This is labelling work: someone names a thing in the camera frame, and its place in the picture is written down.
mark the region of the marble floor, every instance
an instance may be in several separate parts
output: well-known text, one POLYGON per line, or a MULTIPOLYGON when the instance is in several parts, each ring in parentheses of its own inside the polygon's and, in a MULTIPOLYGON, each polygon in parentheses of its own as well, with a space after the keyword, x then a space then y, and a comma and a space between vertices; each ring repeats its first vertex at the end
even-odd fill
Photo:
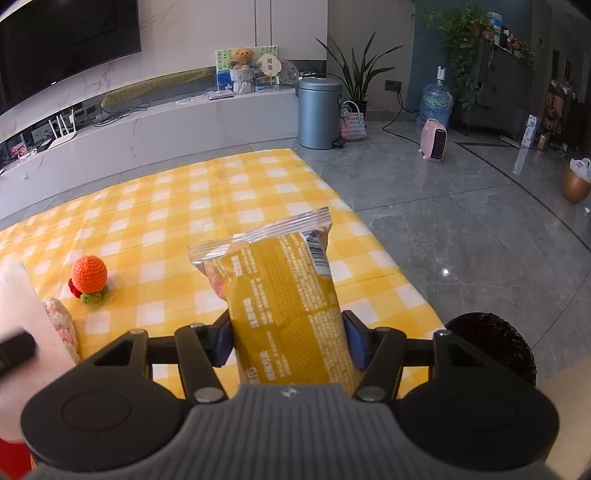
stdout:
MULTIPOLYGON (((267 148, 292 148, 353 208, 442 321, 493 312, 532 346, 539 380, 591 353, 591 225, 585 202, 561 195, 567 160, 518 150, 492 134, 450 131, 442 163, 410 140, 368 122, 368 137, 342 150, 296 139, 174 158, 60 193, 0 219, 0 230, 40 211, 158 171, 267 148)), ((413 123, 391 131, 418 140, 413 123)))

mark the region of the blue wall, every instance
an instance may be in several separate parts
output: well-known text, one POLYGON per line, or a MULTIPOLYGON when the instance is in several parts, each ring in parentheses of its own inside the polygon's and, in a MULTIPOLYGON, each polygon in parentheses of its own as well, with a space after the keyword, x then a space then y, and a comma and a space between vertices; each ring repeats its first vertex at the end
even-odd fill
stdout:
POLYGON ((531 40, 532 0, 416 0, 413 58, 406 108, 418 110, 425 85, 437 80, 437 66, 446 62, 445 34, 427 28, 427 11, 448 9, 466 4, 479 5, 485 11, 503 17, 503 25, 518 38, 531 40))

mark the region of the barcode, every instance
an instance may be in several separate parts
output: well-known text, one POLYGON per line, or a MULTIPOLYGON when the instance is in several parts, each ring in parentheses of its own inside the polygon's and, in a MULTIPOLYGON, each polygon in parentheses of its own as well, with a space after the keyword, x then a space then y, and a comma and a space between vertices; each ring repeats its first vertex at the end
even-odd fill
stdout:
POLYGON ((318 273, 318 275, 330 275, 329 261, 326 259, 324 248, 320 242, 320 231, 309 230, 307 232, 302 232, 301 234, 308 245, 308 250, 312 256, 312 262, 314 263, 316 273, 318 273))

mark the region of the television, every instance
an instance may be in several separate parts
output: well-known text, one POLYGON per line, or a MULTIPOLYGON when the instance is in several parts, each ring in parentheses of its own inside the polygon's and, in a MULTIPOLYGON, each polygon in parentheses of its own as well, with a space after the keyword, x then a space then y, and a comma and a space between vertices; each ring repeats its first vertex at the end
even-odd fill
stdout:
POLYGON ((139 51, 137 0, 32 0, 0 22, 0 113, 139 51))

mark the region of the yellow snack wrapper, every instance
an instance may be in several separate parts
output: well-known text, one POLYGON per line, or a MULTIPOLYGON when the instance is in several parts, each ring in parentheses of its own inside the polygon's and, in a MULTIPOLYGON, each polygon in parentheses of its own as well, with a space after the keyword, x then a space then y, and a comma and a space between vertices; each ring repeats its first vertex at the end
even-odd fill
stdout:
POLYGON ((331 225, 325 207, 189 248, 191 263, 228 303, 243 382, 355 390, 362 374, 325 253, 331 225))

